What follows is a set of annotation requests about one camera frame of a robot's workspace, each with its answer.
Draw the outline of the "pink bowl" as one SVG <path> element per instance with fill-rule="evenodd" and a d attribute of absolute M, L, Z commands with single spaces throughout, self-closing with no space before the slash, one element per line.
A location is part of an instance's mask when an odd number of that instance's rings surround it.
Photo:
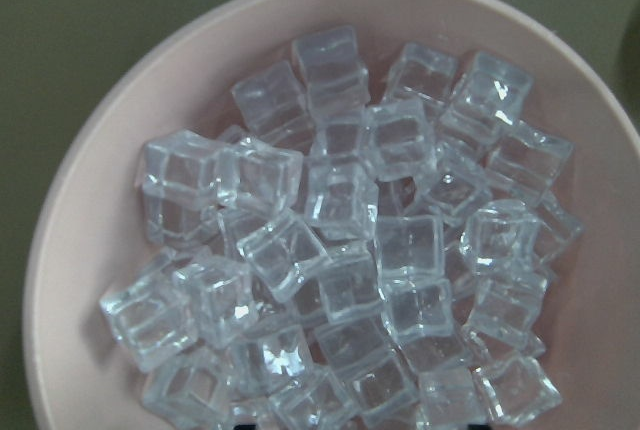
<path fill-rule="evenodd" d="M 485 48 L 534 76 L 532 125 L 575 145 L 556 194 L 584 224 L 557 262 L 538 323 L 562 404 L 537 429 L 639 425 L 639 137 L 593 70 L 550 30 L 498 0 L 233 0 L 185 26 L 108 94 L 69 149 L 41 212 L 23 306 L 31 398 L 43 429 L 162 429 L 138 401 L 141 378 L 99 298 L 153 253 L 134 186 L 143 143 L 232 122 L 233 81 L 296 36 L 358 30 L 378 81 L 397 47 Z"/>

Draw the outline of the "pile of clear ice cubes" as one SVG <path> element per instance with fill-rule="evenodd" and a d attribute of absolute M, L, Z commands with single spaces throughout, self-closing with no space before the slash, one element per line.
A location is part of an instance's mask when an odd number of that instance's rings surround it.
<path fill-rule="evenodd" d="M 410 42 L 379 101 L 355 30 L 236 83 L 243 122 L 148 141 L 157 254 L 102 298 L 141 400 L 176 429 L 524 426 L 561 395 L 533 326 L 580 235 L 573 146 L 526 123 L 532 77 Z"/>

